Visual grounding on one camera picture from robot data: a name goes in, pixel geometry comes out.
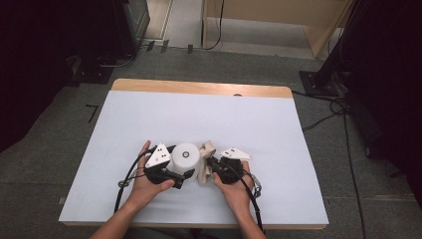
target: black cable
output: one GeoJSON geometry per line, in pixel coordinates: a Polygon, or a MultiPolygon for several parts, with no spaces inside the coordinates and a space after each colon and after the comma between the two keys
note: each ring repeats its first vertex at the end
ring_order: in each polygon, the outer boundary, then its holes
{"type": "Polygon", "coordinates": [[[310,129],[313,129],[318,124],[320,124],[320,123],[324,122],[325,120],[328,120],[328,119],[330,119],[330,118],[332,118],[334,116],[344,115],[345,112],[348,109],[348,106],[343,106],[341,104],[341,103],[344,103],[344,98],[330,99],[330,98],[324,98],[324,97],[314,97],[314,96],[306,95],[306,94],[303,94],[303,93],[300,93],[300,92],[296,92],[296,91],[292,91],[292,93],[297,94],[297,95],[300,95],[300,96],[312,98],[312,99],[317,99],[317,100],[329,102],[329,110],[332,112],[332,114],[329,115],[328,117],[322,118],[322,119],[318,120],[317,122],[315,122],[315,123],[313,123],[313,124],[311,124],[309,126],[303,127],[302,128],[302,131],[303,132],[308,131],[310,129]],[[338,106],[340,106],[340,110],[336,111],[333,108],[334,104],[337,104],[338,106]]]}
{"type": "Polygon", "coordinates": [[[363,239],[366,239],[365,222],[363,220],[363,212],[362,212],[362,206],[360,203],[359,190],[357,189],[356,177],[354,176],[353,164],[351,163],[350,143],[348,140],[346,114],[343,115],[343,120],[344,120],[344,133],[345,133],[345,142],[346,142],[346,147],[347,147],[348,164],[350,167],[351,179],[353,180],[354,193],[356,194],[357,207],[359,209],[360,225],[362,227],[362,236],[363,236],[363,239]]]}
{"type": "Polygon", "coordinates": [[[139,175],[139,176],[133,176],[133,177],[130,177],[128,180],[131,180],[131,179],[134,179],[134,178],[143,177],[143,176],[146,176],[146,175],[145,175],[145,174],[143,174],[143,175],[139,175]]]}
{"type": "Polygon", "coordinates": [[[220,43],[220,40],[221,40],[221,32],[222,32],[222,29],[221,29],[221,22],[223,21],[223,10],[224,10],[224,0],[223,0],[223,2],[221,3],[221,11],[220,11],[220,31],[219,31],[219,36],[218,36],[218,40],[217,40],[217,42],[215,43],[215,45],[214,46],[212,46],[212,47],[210,47],[210,48],[204,48],[203,50],[206,50],[206,51],[209,51],[209,50],[212,50],[212,49],[214,49],[219,43],[220,43]]]}
{"type": "Polygon", "coordinates": [[[117,199],[115,200],[114,213],[116,213],[118,211],[118,207],[120,206],[121,196],[123,195],[123,191],[124,191],[124,186],[126,185],[127,181],[129,180],[131,172],[133,171],[133,169],[136,167],[137,163],[139,162],[139,160],[143,156],[145,156],[147,153],[151,153],[151,152],[154,152],[154,151],[155,151],[155,147],[152,148],[152,149],[149,149],[149,150],[147,150],[147,151],[145,151],[143,153],[141,153],[136,158],[136,160],[134,161],[133,165],[130,167],[129,172],[127,173],[126,177],[124,178],[124,181],[123,181],[123,183],[120,186],[120,190],[118,191],[117,199]]]}
{"type": "Polygon", "coordinates": [[[228,165],[228,164],[226,164],[224,162],[221,162],[221,161],[219,163],[221,163],[223,166],[225,166],[225,167],[229,168],[230,170],[232,170],[233,173],[235,173],[235,175],[240,179],[240,181],[242,182],[242,184],[245,186],[246,192],[248,193],[249,198],[252,201],[252,205],[255,208],[255,214],[257,215],[257,224],[258,224],[258,227],[261,229],[262,232],[264,232],[263,223],[261,221],[261,210],[260,210],[260,207],[258,206],[257,200],[255,199],[254,195],[252,194],[251,188],[249,188],[248,184],[246,184],[246,182],[245,182],[245,180],[243,180],[242,176],[239,175],[239,173],[237,173],[237,171],[233,167],[231,167],[230,165],[228,165]]]}
{"type": "MultiPolygon", "coordinates": [[[[313,99],[318,99],[318,100],[324,100],[326,101],[326,98],[317,98],[317,97],[312,97],[312,96],[308,96],[305,94],[301,94],[301,93],[297,93],[297,92],[293,92],[295,94],[301,95],[301,96],[305,96],[305,97],[310,97],[313,99]]],[[[349,164],[349,168],[350,168],[350,174],[351,174],[351,179],[353,181],[353,188],[354,188],[354,193],[356,194],[356,200],[357,200],[357,207],[359,209],[359,217],[360,217],[360,225],[362,228],[362,236],[363,239],[366,239],[366,230],[365,230],[365,223],[364,223],[364,219],[363,219],[363,212],[362,212],[362,206],[360,203],[360,196],[359,196],[359,190],[357,189],[357,183],[356,183],[356,177],[354,175],[354,170],[353,170],[353,164],[351,162],[351,153],[350,153],[350,142],[348,139],[348,130],[347,130],[347,111],[348,111],[348,106],[344,106],[341,103],[345,103],[345,100],[343,98],[338,98],[338,99],[329,99],[330,100],[330,104],[329,104],[329,109],[332,111],[332,115],[331,116],[335,116],[335,115],[343,115],[343,121],[344,121],[344,133],[345,133],[345,141],[346,141],[346,148],[347,148],[347,157],[348,157],[348,164],[349,164]],[[339,111],[335,111],[332,106],[333,104],[336,103],[341,107],[341,110],[339,111]]]]}
{"type": "Polygon", "coordinates": [[[129,60],[127,60],[125,63],[123,63],[123,64],[119,64],[119,65],[102,65],[102,64],[100,64],[100,67],[103,67],[103,68],[119,68],[119,67],[124,67],[124,66],[126,66],[127,64],[129,64],[129,62],[131,62],[131,60],[133,60],[133,55],[131,55],[130,56],[130,59],[129,60]]]}

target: wooden table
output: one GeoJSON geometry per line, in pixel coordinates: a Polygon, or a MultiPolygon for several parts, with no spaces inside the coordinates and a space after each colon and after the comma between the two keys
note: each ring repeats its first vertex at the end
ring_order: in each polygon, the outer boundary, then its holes
{"type": "MultiPolygon", "coordinates": [[[[207,18],[220,18],[222,2],[223,0],[204,0],[204,48],[207,48],[207,18]]],[[[303,25],[313,54],[318,57],[335,29],[341,26],[344,17],[348,15],[352,2],[353,0],[225,0],[223,19],[303,25]]]]}
{"type": "MultiPolygon", "coordinates": [[[[264,228],[322,229],[328,224],[288,88],[129,79],[116,80],[108,93],[59,220],[67,225],[106,222],[117,183],[147,139],[198,146],[211,139],[217,152],[238,147],[254,156],[250,166],[263,185],[257,202],[264,228]]],[[[237,227],[212,181],[188,181],[180,190],[160,193],[133,225],[237,227]]]]}

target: white board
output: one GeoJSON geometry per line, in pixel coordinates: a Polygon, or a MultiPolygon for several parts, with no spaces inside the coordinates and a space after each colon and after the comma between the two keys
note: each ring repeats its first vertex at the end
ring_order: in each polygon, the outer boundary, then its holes
{"type": "MultiPolygon", "coordinates": [[[[143,144],[212,140],[253,156],[257,199],[267,228],[328,224],[317,175],[293,99],[110,91],[59,221],[104,223],[143,144]]],[[[121,202],[131,190],[127,187],[121,202]]],[[[160,193],[133,222],[156,226],[233,227],[223,195],[210,181],[160,193]]]]}

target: wire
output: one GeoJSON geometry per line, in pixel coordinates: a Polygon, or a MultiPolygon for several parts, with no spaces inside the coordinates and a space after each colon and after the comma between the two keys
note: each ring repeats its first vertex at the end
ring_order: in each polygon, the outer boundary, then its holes
{"type": "Polygon", "coordinates": [[[229,168],[230,170],[233,171],[233,173],[235,173],[235,175],[240,179],[240,181],[242,182],[242,184],[245,186],[246,192],[249,195],[249,198],[251,199],[252,205],[255,208],[255,214],[257,215],[257,224],[258,227],[261,229],[262,232],[264,232],[264,228],[263,228],[263,223],[261,221],[261,210],[260,207],[258,206],[257,200],[255,199],[254,195],[252,194],[251,188],[249,188],[248,184],[246,184],[245,180],[243,180],[242,176],[239,175],[239,173],[237,173],[237,171],[231,167],[230,165],[224,163],[224,162],[219,162],[221,163],[223,166],[229,168]]]}
{"type": "Polygon", "coordinates": [[[218,40],[217,40],[217,42],[215,43],[215,45],[214,46],[212,46],[212,47],[210,47],[210,48],[204,48],[203,50],[206,50],[206,51],[209,51],[209,50],[212,50],[212,49],[214,49],[217,45],[218,45],[218,43],[220,43],[220,40],[221,40],[221,22],[222,22],[222,20],[223,20],[223,10],[224,10],[224,0],[223,0],[223,2],[221,3],[221,11],[220,11],[220,31],[218,31],[219,32],[219,36],[218,36],[218,40]]]}
{"type": "Polygon", "coordinates": [[[303,132],[308,131],[310,129],[313,129],[318,124],[320,124],[320,123],[324,122],[325,120],[328,120],[328,119],[330,119],[334,116],[344,115],[346,113],[346,111],[348,110],[348,105],[346,105],[346,106],[343,105],[343,104],[345,104],[344,98],[330,99],[330,98],[324,98],[324,97],[314,97],[314,96],[309,96],[309,95],[299,93],[299,92],[296,92],[296,91],[292,91],[292,93],[294,93],[296,95],[303,96],[303,97],[308,97],[308,98],[312,98],[312,99],[317,99],[317,100],[329,102],[329,110],[332,112],[332,114],[329,115],[328,117],[324,117],[324,118],[318,120],[317,122],[315,122],[315,123],[313,123],[309,126],[303,127],[302,128],[303,132]],[[334,104],[340,106],[340,110],[336,111],[333,107],[334,104]]]}
{"type": "MultiPolygon", "coordinates": [[[[309,97],[309,98],[313,98],[313,99],[318,99],[318,100],[326,100],[326,98],[317,98],[317,97],[312,97],[312,96],[308,96],[305,94],[301,94],[301,93],[297,93],[297,92],[293,92],[295,94],[301,95],[301,96],[305,96],[305,97],[309,97]]],[[[330,105],[329,105],[329,109],[333,112],[332,116],[335,115],[343,115],[343,122],[344,122],[344,133],[345,133],[345,142],[346,142],[346,148],[347,148],[347,157],[348,157],[348,164],[349,164],[349,168],[350,168],[350,174],[351,174],[351,179],[353,181],[353,188],[354,188],[354,193],[356,194],[356,201],[357,201],[357,207],[359,210],[359,217],[360,217],[360,225],[361,225],[361,230],[362,230],[362,237],[363,239],[366,239],[366,230],[365,230],[365,222],[364,222],[364,218],[363,218],[363,212],[362,212],[362,206],[360,203],[360,196],[359,196],[359,190],[357,188],[357,183],[356,183],[356,177],[354,175],[354,169],[353,169],[353,164],[351,162],[351,153],[350,153],[350,142],[349,142],[349,138],[348,138],[348,129],[347,129],[347,112],[349,110],[348,106],[344,106],[341,103],[345,103],[345,100],[343,98],[340,99],[329,99],[330,105]],[[339,111],[334,111],[332,106],[334,103],[337,103],[341,106],[341,110],[339,111]]]]}
{"type": "Polygon", "coordinates": [[[114,213],[116,213],[118,211],[118,207],[120,206],[120,201],[121,201],[121,196],[123,195],[123,191],[124,191],[124,185],[129,181],[130,178],[130,174],[133,171],[133,169],[136,167],[137,163],[139,162],[139,160],[145,156],[147,153],[151,153],[155,150],[155,147],[152,149],[149,149],[143,153],[141,153],[136,160],[134,161],[133,165],[130,167],[129,172],[127,173],[126,177],[124,178],[123,183],[121,184],[120,190],[118,191],[117,194],[117,199],[115,200],[115,206],[114,206],[114,213]]]}
{"type": "Polygon", "coordinates": [[[130,59],[129,59],[127,62],[123,63],[123,64],[120,64],[120,65],[101,65],[101,64],[100,64],[100,67],[104,67],[104,68],[119,68],[119,67],[124,67],[124,66],[126,66],[127,64],[129,64],[129,62],[130,62],[131,60],[133,60],[133,55],[131,55],[131,56],[130,56],[130,59]]]}
{"type": "Polygon", "coordinates": [[[143,177],[143,176],[146,176],[146,175],[143,174],[143,175],[133,176],[133,177],[128,178],[127,180],[131,180],[131,179],[139,178],[139,177],[143,177]]]}
{"type": "Polygon", "coordinates": [[[357,207],[359,209],[359,217],[360,217],[360,225],[361,225],[361,228],[362,228],[362,236],[363,236],[363,239],[366,239],[365,221],[363,219],[363,212],[362,212],[362,206],[361,206],[361,203],[360,203],[359,190],[357,189],[356,177],[354,176],[353,164],[351,163],[350,142],[348,140],[346,114],[343,115],[343,121],[344,121],[344,133],[345,133],[345,143],[346,143],[346,147],[347,147],[348,164],[349,164],[349,167],[350,167],[351,179],[353,181],[354,193],[356,194],[357,207]]]}

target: human hand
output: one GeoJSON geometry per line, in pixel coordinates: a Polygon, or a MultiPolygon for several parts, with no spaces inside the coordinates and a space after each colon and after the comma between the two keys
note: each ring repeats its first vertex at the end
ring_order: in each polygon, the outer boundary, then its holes
{"type": "MultiPolygon", "coordinates": [[[[148,140],[143,146],[139,154],[147,151],[150,145],[151,145],[151,142],[148,140]]],[[[137,172],[136,172],[136,176],[138,177],[134,179],[132,191],[123,205],[126,207],[130,207],[131,209],[136,210],[136,211],[148,205],[148,203],[158,193],[165,191],[174,185],[174,181],[171,179],[163,181],[160,184],[154,184],[150,182],[148,178],[146,177],[145,173],[143,172],[146,162],[147,162],[147,159],[145,156],[143,156],[139,160],[137,164],[137,172]]]]}
{"type": "MultiPolygon", "coordinates": [[[[249,163],[242,161],[243,169],[250,173],[249,163]]],[[[220,188],[227,205],[233,213],[250,213],[250,198],[245,185],[239,180],[233,184],[224,184],[216,172],[213,173],[214,184],[220,188]]],[[[243,180],[252,189],[254,182],[249,175],[244,175],[243,180]]]]}

